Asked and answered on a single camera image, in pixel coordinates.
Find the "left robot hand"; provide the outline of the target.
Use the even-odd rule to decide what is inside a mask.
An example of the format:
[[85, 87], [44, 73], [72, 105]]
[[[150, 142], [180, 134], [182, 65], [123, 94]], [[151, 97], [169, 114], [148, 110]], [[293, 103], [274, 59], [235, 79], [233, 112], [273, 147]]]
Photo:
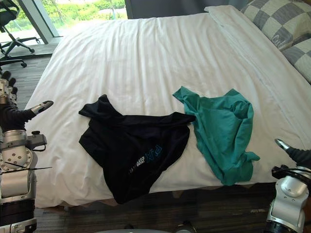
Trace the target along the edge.
[[16, 79], [11, 77], [11, 72], [5, 71], [0, 77], [0, 127], [2, 132], [24, 130], [25, 123], [39, 113], [53, 105], [47, 100], [30, 109], [20, 110], [16, 104], [18, 88], [15, 87]]

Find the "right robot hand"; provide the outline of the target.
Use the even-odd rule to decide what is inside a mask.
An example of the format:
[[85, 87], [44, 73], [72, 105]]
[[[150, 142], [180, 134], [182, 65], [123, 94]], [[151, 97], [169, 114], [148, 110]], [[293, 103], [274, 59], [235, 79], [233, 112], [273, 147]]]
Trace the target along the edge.
[[305, 167], [310, 169], [311, 168], [311, 150], [301, 150], [294, 148], [287, 143], [285, 143], [281, 139], [275, 139], [276, 144], [282, 148], [289, 157], [296, 162], [297, 166]]

